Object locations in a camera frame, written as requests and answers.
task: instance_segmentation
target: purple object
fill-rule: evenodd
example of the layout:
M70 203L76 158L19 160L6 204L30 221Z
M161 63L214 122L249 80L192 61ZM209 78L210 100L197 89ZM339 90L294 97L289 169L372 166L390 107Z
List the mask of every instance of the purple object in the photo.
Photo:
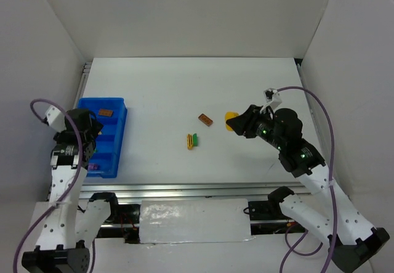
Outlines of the purple object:
M99 166L95 163L89 163L87 170L98 170Z
M287 235L289 235L290 230L291 230L294 226L297 226L297 225L299 225L299 224L295 224L295 225L290 226L290 227L286 230L286 233L284 234L284 241L286 242L286 244L287 244L287 246L288 246L289 248L291 248L291 245L290 245L290 243L289 243L289 240L287 239ZM317 253L320 251L320 249L321 249L322 247L323 247L323 243L320 242L319 247L318 247L315 251L313 251L313 252L311 252L311 253L299 253L299 252L296 251L296 250L293 250L293 253L295 253L295 254L297 254L297 255L299 255L299 256L313 256L313 255L317 254Z

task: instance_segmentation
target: white wall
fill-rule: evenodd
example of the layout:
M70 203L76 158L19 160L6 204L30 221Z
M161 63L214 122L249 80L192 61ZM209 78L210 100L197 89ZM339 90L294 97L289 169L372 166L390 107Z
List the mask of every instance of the white wall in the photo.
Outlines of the white wall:
M302 63L334 123L336 173L354 204L394 236L394 1L330 0ZM325 142L326 120L314 105ZM392 271L394 241L372 258Z
M35 201L45 199L50 183L53 132L32 115L30 100L70 108L83 59L46 0L0 0L0 17L0 266L10 272Z
M93 57L303 57L327 0L48 0Z

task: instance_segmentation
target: green block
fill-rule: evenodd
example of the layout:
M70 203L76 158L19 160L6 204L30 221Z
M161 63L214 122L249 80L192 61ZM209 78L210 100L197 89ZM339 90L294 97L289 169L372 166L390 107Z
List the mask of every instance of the green block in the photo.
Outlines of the green block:
M198 146L198 137L197 137L197 133L194 133L193 135L193 146L197 147Z

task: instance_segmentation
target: brown block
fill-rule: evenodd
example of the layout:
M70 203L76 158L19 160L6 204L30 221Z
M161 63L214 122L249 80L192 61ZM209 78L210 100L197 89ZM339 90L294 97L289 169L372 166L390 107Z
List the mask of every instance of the brown block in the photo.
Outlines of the brown block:
M113 114L113 111L111 111L111 110L105 110L105 109L103 109L103 108L101 108L101 109L98 111L98 115L99 115L99 116L112 117L112 114Z
M201 114L198 119L203 122L206 126L212 125L213 121L209 119L206 115Z

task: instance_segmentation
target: metal rail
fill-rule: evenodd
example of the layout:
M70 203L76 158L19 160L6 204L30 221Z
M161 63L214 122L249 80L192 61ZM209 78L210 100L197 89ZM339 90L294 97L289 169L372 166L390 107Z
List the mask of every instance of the metal rail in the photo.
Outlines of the metal rail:
M310 194L298 182L271 184L174 184L174 185L83 185L79 199L87 200L96 192L114 192L120 204L142 200L192 200L202 198L242 197L249 201L266 200L267 195L282 185L300 195Z
M293 219L272 219L267 221L251 221L251 225L256 224L284 224L288 222L294 222ZM134 227L139 227L140 224L134 224ZM102 224L101 228L113 228L113 229L120 229L120 228L133 228L132 224Z

